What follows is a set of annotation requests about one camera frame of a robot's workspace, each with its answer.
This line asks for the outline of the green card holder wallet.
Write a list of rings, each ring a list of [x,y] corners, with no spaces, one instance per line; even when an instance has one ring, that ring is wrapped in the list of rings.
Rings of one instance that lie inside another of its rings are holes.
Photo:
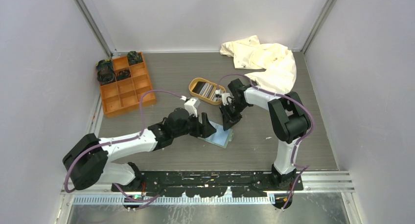
[[[226,148],[228,143],[233,139],[233,129],[223,130],[223,126],[210,121],[210,124],[216,129],[216,133],[212,134],[208,138],[199,138],[207,143]]]

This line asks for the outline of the tan oval card tray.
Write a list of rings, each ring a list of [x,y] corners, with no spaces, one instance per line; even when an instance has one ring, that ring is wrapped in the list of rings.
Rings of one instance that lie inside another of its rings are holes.
[[[197,97],[214,106],[222,103],[220,95],[226,92],[223,86],[217,87],[216,83],[200,77],[193,79],[188,89],[193,97]]]

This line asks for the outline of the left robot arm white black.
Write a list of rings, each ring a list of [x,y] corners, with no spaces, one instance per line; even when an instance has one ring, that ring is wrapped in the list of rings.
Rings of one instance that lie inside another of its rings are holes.
[[[138,167],[132,162],[116,164],[114,160],[161,150],[183,135],[208,138],[216,132],[205,112],[197,116],[184,108],[176,108],[161,122],[135,134],[114,138],[86,134],[62,159],[67,170],[64,189],[68,193],[84,190],[109,176],[107,182],[137,191],[143,184]]]

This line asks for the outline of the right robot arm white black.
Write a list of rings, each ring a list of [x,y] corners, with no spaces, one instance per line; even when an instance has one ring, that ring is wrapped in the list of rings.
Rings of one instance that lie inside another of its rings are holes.
[[[242,111],[258,106],[269,112],[273,131],[278,138],[277,157],[271,167],[273,187],[284,190],[296,177],[295,163],[300,142],[311,132],[313,122],[296,92],[272,93],[255,85],[244,85],[240,79],[231,81],[230,92],[215,92],[221,98],[219,107],[224,130],[242,119]]]

